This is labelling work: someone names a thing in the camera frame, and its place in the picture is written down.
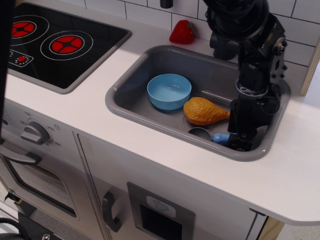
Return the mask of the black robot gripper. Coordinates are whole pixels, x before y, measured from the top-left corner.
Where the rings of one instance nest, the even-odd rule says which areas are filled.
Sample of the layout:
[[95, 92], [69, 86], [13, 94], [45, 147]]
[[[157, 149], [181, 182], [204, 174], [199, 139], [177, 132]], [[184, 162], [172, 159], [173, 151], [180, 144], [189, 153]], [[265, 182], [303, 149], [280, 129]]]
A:
[[258, 128], [268, 126], [281, 105], [281, 88], [270, 86], [261, 98], [245, 98], [239, 95], [230, 104], [227, 147], [239, 151], [252, 150], [253, 138]]

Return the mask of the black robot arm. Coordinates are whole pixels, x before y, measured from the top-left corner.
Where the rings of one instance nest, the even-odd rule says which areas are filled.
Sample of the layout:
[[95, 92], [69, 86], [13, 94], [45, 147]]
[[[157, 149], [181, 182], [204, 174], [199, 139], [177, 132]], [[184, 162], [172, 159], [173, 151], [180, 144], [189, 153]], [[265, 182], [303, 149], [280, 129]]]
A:
[[205, 4], [218, 48], [224, 49], [228, 42], [238, 44], [238, 98], [230, 104], [226, 145], [247, 152], [258, 128], [269, 126], [281, 106], [282, 91], [276, 82], [287, 70], [285, 30], [265, 0], [206, 0]]

